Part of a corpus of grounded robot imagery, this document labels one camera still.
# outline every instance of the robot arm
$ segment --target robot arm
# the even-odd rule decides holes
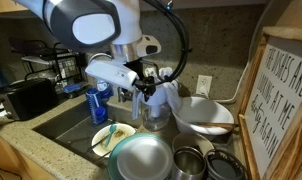
[[[39,16],[66,47],[79,52],[96,52],[98,47],[110,44],[116,62],[94,62],[86,72],[128,90],[140,89],[172,81],[178,77],[186,63],[187,32],[182,21],[162,2],[145,0],[163,12],[176,28],[182,42],[182,56],[174,73],[161,82],[146,83],[135,71],[123,64],[161,51],[152,36],[142,35],[138,0],[13,0]]]

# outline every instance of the kitchen sink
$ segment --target kitchen sink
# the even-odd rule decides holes
[[[91,123],[89,108],[86,102],[83,102],[33,130],[99,167],[105,167],[106,158],[99,160],[100,156],[96,155],[93,151],[86,153],[87,149],[91,146],[94,135],[100,129],[113,123],[113,121],[115,123],[128,124],[134,128],[138,128],[142,124],[142,119],[132,120],[130,111],[114,106],[108,106],[107,111],[108,120],[101,125],[94,126]]]

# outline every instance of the wall outlet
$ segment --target wall outlet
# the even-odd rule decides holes
[[[212,76],[199,75],[196,94],[204,95],[209,97],[210,87],[211,87]]]

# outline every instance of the dish rack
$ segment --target dish rack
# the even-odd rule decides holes
[[[81,67],[86,66],[85,55],[83,53],[72,52],[62,46],[61,43],[55,43],[53,48],[41,40],[21,40],[17,38],[9,39],[12,47],[12,52],[24,54],[21,58],[24,63],[24,68],[27,71],[24,79],[37,78],[32,75],[38,75],[43,72],[51,72],[49,78],[58,93],[63,92],[63,87],[78,83],[84,80],[84,74]],[[37,70],[34,68],[34,63],[41,64],[44,68]]]

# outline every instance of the kitchen cabinet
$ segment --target kitchen cabinet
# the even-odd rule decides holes
[[[0,13],[23,11],[25,7],[13,2],[12,0],[0,0]]]
[[[19,174],[24,180],[54,178],[42,167],[9,145],[0,137],[0,168]],[[4,179],[19,179],[19,177],[0,171]]]

